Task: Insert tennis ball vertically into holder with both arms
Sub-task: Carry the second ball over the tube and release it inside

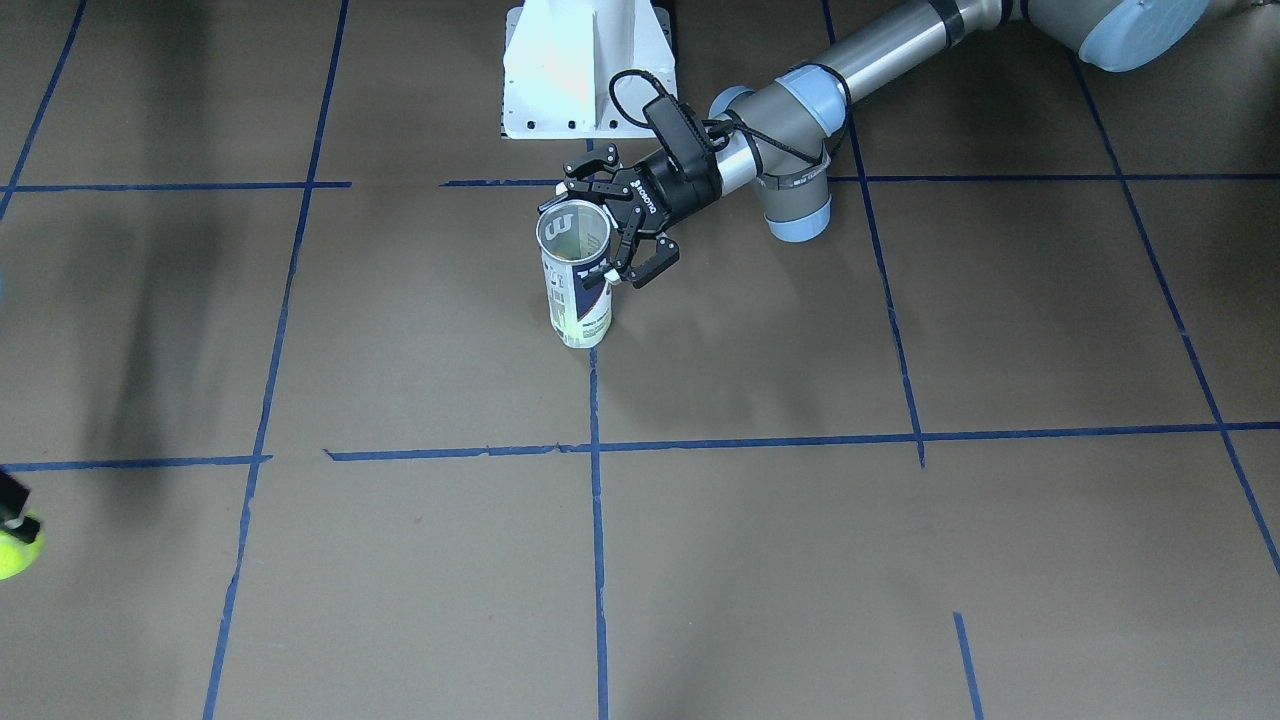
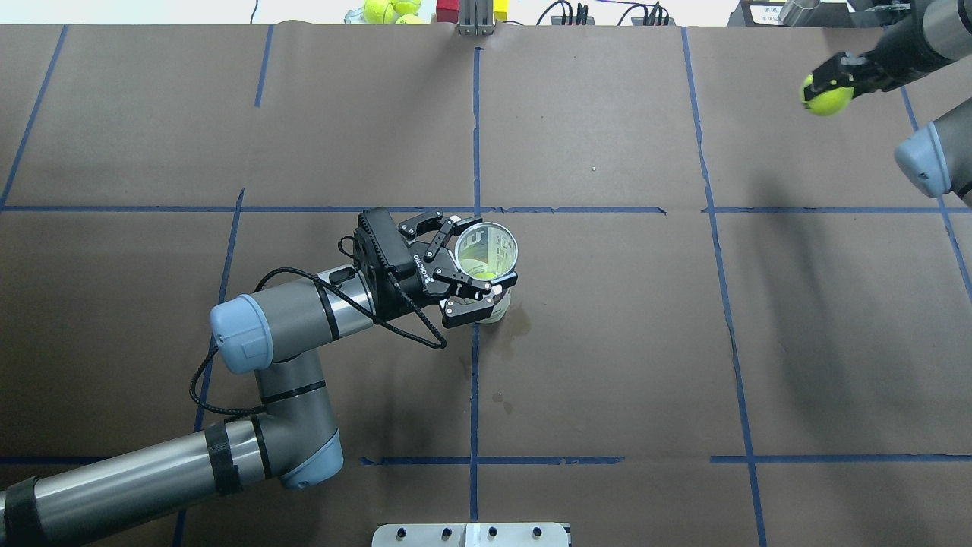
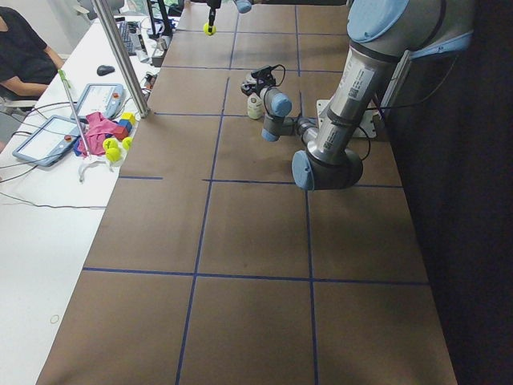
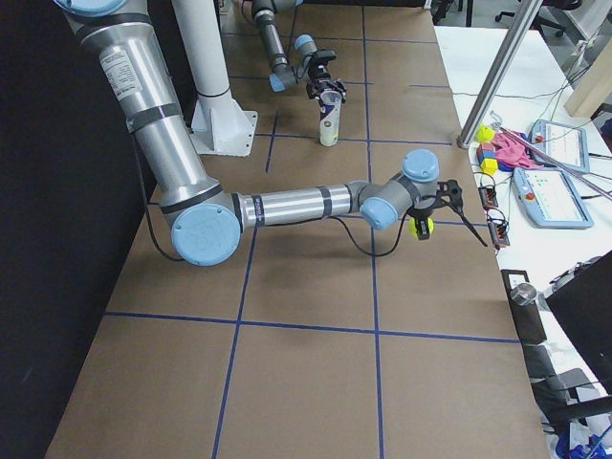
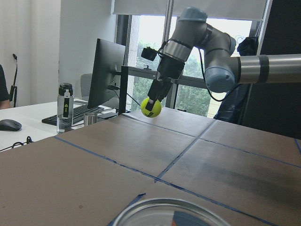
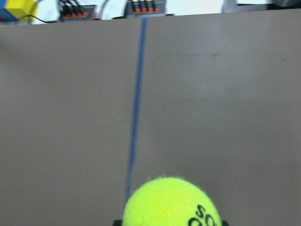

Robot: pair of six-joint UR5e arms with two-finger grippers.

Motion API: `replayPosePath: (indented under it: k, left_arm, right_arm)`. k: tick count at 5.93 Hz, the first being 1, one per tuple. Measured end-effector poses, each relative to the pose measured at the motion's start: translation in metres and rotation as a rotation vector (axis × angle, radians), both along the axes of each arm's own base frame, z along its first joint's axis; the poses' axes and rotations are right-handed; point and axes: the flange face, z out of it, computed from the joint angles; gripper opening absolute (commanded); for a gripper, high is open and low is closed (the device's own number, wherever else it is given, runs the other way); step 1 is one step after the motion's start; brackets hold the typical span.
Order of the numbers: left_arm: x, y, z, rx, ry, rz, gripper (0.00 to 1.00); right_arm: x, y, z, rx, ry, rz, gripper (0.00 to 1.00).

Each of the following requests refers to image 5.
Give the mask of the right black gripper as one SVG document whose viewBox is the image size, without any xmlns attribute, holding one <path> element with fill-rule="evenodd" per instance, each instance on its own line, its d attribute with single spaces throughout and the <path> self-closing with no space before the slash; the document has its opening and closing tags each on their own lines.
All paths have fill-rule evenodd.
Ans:
<svg viewBox="0 0 301 226">
<path fill-rule="evenodd" d="M 161 56 L 157 68 L 157 78 L 153 80 L 148 92 L 150 100 L 162 101 L 167 97 L 172 82 L 179 79 L 185 63 L 169 56 Z"/>
</svg>

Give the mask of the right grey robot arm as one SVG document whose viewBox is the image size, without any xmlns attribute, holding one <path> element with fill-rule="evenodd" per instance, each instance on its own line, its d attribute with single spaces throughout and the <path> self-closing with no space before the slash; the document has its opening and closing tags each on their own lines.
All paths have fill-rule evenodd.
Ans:
<svg viewBox="0 0 301 226">
<path fill-rule="evenodd" d="M 162 101 L 179 79 L 194 47 L 204 51 L 206 87 L 215 93 L 227 92 L 241 83 L 298 83 L 301 81 L 301 56 L 258 55 L 233 57 L 235 40 L 206 22 L 207 14 L 187 7 L 182 12 L 171 39 L 163 43 L 165 52 L 144 48 L 142 57 L 161 57 L 159 77 L 148 92 L 151 103 Z"/>
</svg>

